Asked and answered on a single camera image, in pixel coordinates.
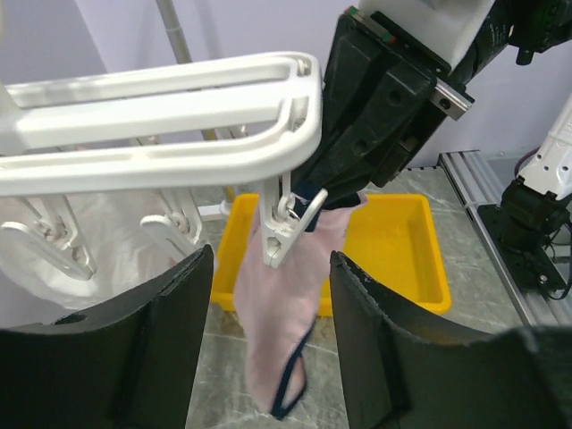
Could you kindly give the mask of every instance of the pink cloth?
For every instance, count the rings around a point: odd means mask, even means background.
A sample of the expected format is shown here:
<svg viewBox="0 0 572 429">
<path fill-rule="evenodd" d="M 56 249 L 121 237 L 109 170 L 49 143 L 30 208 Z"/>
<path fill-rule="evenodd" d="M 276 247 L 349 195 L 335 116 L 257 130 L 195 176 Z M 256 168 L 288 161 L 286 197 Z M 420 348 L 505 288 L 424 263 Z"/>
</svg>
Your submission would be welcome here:
<svg viewBox="0 0 572 429">
<path fill-rule="evenodd" d="M 264 412 L 285 418 L 303 396 L 306 371 L 301 351 L 311 333 L 322 285 L 330 274 L 330 254 L 342 251 L 349 218 L 366 203 L 323 210 L 314 231 L 304 232 L 282 266 L 262 258 L 258 210 L 234 290 L 247 342 L 246 380 Z"/>
</svg>

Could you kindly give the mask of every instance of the white cloth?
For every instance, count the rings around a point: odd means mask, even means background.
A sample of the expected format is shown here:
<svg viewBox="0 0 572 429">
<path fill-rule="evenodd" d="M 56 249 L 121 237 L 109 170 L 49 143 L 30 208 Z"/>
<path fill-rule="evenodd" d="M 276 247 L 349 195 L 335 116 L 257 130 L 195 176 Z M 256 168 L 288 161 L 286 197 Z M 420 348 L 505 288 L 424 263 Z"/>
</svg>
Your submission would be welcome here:
<svg viewBox="0 0 572 429">
<path fill-rule="evenodd" d="M 0 270 L 22 288 L 66 308 L 83 309 L 132 289 L 171 266 L 168 255 L 139 227 L 143 216 L 163 212 L 152 192 L 97 193 L 68 199 L 97 264 L 96 274 L 89 281 L 72 279 L 22 245 L 0 240 Z M 6 221 L 32 225 L 34 218 L 16 199 L 3 198 L 0 223 Z"/>
</svg>

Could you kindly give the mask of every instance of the metal pipe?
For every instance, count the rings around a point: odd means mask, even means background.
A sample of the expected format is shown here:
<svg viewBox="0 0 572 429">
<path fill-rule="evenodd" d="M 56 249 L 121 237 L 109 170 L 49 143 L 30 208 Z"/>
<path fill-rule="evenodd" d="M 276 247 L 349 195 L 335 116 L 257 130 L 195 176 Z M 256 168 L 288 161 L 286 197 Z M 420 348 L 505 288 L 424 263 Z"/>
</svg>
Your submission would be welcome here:
<svg viewBox="0 0 572 429">
<path fill-rule="evenodd" d="M 156 3 L 177 64 L 192 63 L 193 59 L 190 55 L 185 33 L 179 23 L 179 17 L 172 0 L 156 0 Z M 203 136 L 203 140 L 218 140 L 216 130 L 201 130 L 200 133 Z M 235 130 L 229 130 L 229 133 L 233 137 L 238 137 Z M 232 204 L 234 202 L 236 192 L 232 186 L 223 187 L 223 194 L 226 203 Z"/>
</svg>

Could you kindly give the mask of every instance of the yellow plastic container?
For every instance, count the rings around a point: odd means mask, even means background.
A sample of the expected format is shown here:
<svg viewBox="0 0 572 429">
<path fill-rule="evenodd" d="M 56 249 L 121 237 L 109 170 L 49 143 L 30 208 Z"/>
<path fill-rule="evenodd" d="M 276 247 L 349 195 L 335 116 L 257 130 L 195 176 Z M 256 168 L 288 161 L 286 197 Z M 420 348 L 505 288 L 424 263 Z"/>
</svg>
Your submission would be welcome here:
<svg viewBox="0 0 572 429">
<path fill-rule="evenodd" d="M 351 216 L 343 252 L 378 282 L 434 312 L 446 313 L 450 290 L 431 208 L 421 195 L 368 195 Z M 257 195 L 241 195 L 233 205 L 218 250 L 211 300 L 233 311 L 232 291 L 247 248 Z M 330 282 L 324 283 L 320 316 L 332 315 Z"/>
</svg>

